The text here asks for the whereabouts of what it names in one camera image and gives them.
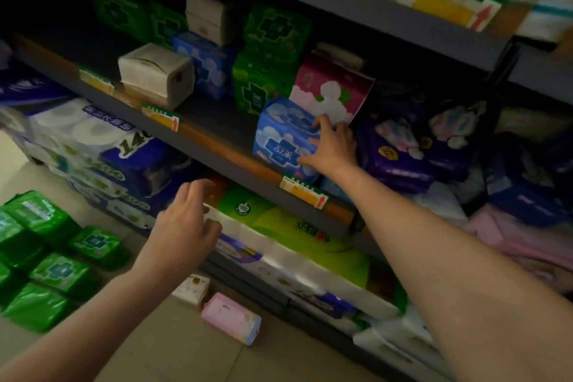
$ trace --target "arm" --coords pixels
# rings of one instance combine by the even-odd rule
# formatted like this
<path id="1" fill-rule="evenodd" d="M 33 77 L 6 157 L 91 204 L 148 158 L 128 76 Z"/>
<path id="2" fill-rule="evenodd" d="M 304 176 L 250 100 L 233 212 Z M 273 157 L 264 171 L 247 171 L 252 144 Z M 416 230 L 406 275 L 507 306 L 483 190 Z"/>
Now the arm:
<path id="1" fill-rule="evenodd" d="M 516 264 L 356 165 L 347 126 L 318 118 L 300 159 L 353 200 L 460 381 L 570 380 L 573 306 Z"/>
<path id="2" fill-rule="evenodd" d="M 133 268 L 0 370 L 2 382 L 93 380 L 118 347 L 214 248 L 221 224 L 204 222 L 209 180 L 183 184 L 161 212 Z"/>

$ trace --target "pink package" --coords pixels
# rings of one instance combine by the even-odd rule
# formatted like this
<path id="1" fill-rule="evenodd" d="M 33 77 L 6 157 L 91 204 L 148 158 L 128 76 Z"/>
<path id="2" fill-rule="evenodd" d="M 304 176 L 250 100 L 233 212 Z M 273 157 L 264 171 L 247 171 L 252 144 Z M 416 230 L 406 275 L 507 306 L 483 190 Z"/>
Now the pink package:
<path id="1" fill-rule="evenodd" d="M 311 53 L 298 68 L 289 99 L 333 125 L 349 124 L 366 100 L 374 79 Z"/>
<path id="2" fill-rule="evenodd" d="M 253 343 L 261 327 L 259 315 L 221 293 L 208 301 L 201 311 L 201 318 L 247 346 Z"/>
<path id="3" fill-rule="evenodd" d="M 486 204 L 462 227 L 561 294 L 573 292 L 573 232 L 536 228 Z"/>

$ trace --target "beige floor tile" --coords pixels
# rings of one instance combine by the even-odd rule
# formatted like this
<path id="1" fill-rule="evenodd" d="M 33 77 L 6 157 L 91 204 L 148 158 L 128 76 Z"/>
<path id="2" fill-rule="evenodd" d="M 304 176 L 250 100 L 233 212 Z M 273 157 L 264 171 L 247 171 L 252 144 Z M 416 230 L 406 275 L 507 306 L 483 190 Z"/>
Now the beige floor tile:
<path id="1" fill-rule="evenodd" d="M 270 315 L 253 345 L 241 350 L 227 382 L 383 382 L 328 345 Z"/>
<path id="2" fill-rule="evenodd" d="M 20 151 L 20 148 L 10 139 L 5 132 L 0 130 L 0 154 L 2 154 L 2 165 L 0 165 L 0 188 L 10 181 L 13 174 L 28 162 L 27 157 Z"/>
<path id="3" fill-rule="evenodd" d="M 39 334 L 29 332 L 0 317 L 0 366 L 27 349 L 38 338 Z"/>
<path id="4" fill-rule="evenodd" d="M 97 376 L 96 382 L 169 382 L 169 379 L 129 352 L 119 351 Z"/>
<path id="5" fill-rule="evenodd" d="M 175 382 L 224 382 L 241 344 L 168 298 L 125 342 L 133 357 Z"/>
<path id="6" fill-rule="evenodd" d="M 94 225 L 111 231 L 119 237 L 131 233 L 131 228 L 111 216 L 92 208 L 82 195 L 69 188 L 65 180 L 46 167 L 25 163 L 11 175 L 0 190 L 0 204 L 18 193 L 38 190 L 66 210 L 81 226 Z"/>

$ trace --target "left hand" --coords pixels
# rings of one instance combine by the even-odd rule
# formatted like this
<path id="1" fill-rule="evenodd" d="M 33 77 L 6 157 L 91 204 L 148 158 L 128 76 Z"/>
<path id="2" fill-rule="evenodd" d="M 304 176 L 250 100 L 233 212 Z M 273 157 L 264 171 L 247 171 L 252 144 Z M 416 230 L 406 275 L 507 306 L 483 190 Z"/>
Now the left hand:
<path id="1" fill-rule="evenodd" d="M 167 210 L 155 222 L 149 240 L 131 273 L 171 293 L 215 248 L 221 235 L 219 222 L 207 219 L 204 196 L 214 188 L 210 180 L 184 183 Z"/>

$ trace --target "hand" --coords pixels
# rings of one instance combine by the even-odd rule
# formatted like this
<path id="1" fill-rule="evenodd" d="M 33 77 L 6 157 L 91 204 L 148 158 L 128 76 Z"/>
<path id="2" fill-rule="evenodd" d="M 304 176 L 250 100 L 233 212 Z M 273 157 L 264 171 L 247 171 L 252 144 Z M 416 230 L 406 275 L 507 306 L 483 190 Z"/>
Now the hand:
<path id="1" fill-rule="evenodd" d="M 313 128 L 318 126 L 320 126 L 320 141 L 316 143 L 318 146 L 316 153 L 302 155 L 298 158 L 298 163 L 311 166 L 329 178 L 333 171 L 340 167 L 357 166 L 356 141 L 348 125 L 340 123 L 334 131 L 328 115 L 320 115 L 312 125 Z"/>
<path id="2" fill-rule="evenodd" d="M 213 188 L 210 180 L 181 185 L 171 205 L 157 216 L 131 273 L 171 293 L 197 269 L 221 235 L 219 222 L 204 221 L 209 211 L 203 205 L 204 195 Z"/>

